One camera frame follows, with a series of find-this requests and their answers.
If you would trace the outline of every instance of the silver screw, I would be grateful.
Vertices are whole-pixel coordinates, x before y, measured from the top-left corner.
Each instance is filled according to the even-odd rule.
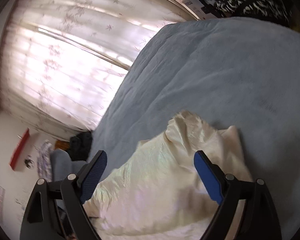
[[[230,173],[226,174],[226,179],[227,180],[234,180],[234,176]]]
[[[257,183],[258,183],[259,185],[263,185],[265,182],[264,182],[263,179],[257,179]]]
[[[71,173],[68,175],[69,180],[74,180],[76,177],[77,177],[77,175],[75,175],[74,173]]]
[[[37,184],[42,185],[44,183],[44,179],[38,179]]]

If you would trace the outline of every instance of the black and white garment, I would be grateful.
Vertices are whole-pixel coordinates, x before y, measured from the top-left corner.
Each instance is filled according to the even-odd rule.
[[[282,1],[273,0],[218,0],[216,8],[237,17],[253,17],[289,26],[290,12]]]

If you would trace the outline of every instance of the cream satin cloth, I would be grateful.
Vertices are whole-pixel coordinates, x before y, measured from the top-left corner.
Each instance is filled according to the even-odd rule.
[[[84,203],[100,237],[199,240],[218,204],[210,199],[194,167],[197,150],[224,173],[251,181],[236,127],[218,131],[197,115],[181,112],[166,131],[140,141],[127,163],[100,182]],[[234,238],[243,207],[240,201],[226,239]]]

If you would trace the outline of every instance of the blue blanket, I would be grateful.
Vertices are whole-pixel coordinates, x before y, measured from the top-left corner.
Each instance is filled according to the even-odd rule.
[[[300,34],[251,18],[167,25],[135,60],[93,134],[119,168],[181,110],[235,125],[254,179],[266,181],[283,240],[300,227]]]

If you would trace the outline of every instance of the floral curtain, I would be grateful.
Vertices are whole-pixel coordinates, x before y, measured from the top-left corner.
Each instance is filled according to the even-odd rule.
[[[59,138],[92,130],[147,42],[191,19],[171,0],[18,0],[2,41],[1,107]]]

